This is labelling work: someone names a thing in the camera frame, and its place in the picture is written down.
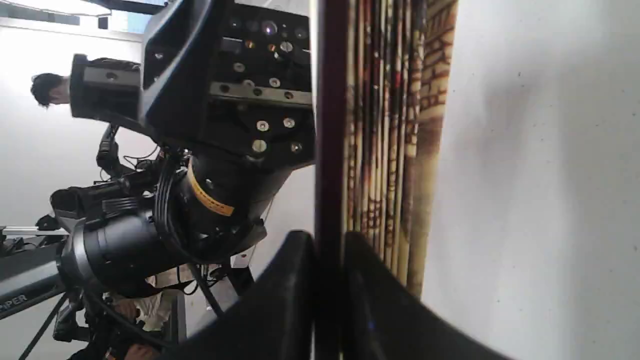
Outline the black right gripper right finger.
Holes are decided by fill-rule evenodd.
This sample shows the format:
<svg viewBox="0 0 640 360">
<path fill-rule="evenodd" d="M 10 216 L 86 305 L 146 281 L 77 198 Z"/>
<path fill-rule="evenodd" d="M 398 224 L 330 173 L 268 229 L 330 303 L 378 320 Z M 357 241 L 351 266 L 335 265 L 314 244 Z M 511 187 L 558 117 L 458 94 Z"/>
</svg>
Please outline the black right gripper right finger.
<svg viewBox="0 0 640 360">
<path fill-rule="evenodd" d="M 438 317 L 404 288 L 363 235 L 348 232 L 343 249 L 345 360 L 503 360 Z"/>
</svg>

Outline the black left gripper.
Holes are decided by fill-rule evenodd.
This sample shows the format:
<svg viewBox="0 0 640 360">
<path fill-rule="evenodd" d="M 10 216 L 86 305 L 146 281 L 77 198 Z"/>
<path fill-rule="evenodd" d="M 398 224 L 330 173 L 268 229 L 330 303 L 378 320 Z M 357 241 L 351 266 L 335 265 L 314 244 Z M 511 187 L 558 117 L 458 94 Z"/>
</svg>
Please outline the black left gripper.
<svg viewBox="0 0 640 360">
<path fill-rule="evenodd" d="M 261 211 L 313 164 L 310 18 L 235 0 L 177 0 L 136 67 L 75 55 L 74 117 L 152 139 L 155 207 Z"/>
</svg>

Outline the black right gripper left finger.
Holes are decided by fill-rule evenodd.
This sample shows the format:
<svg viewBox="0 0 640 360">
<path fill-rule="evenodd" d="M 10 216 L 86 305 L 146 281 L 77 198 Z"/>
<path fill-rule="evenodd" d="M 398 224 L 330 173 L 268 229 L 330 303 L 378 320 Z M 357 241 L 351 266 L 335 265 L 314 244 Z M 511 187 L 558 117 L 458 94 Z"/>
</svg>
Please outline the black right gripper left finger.
<svg viewBox="0 0 640 360">
<path fill-rule="evenodd" d="M 162 360 L 308 360 L 314 306 L 313 237 L 294 230 L 258 280 L 224 314 Z"/>
</svg>

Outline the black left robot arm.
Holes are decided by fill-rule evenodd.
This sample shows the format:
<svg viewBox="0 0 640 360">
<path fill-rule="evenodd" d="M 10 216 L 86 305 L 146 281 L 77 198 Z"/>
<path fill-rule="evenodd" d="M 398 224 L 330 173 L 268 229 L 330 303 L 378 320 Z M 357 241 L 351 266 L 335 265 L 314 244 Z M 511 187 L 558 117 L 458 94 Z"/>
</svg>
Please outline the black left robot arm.
<svg viewBox="0 0 640 360">
<path fill-rule="evenodd" d="M 314 162 L 311 34 L 302 14 L 178 0 L 151 18 L 138 69 L 75 54 L 73 117 L 145 135 L 162 157 L 62 189 L 69 235 L 1 260 L 1 317 L 75 289 L 152 296 L 148 277 L 264 239 L 270 201 Z"/>
</svg>

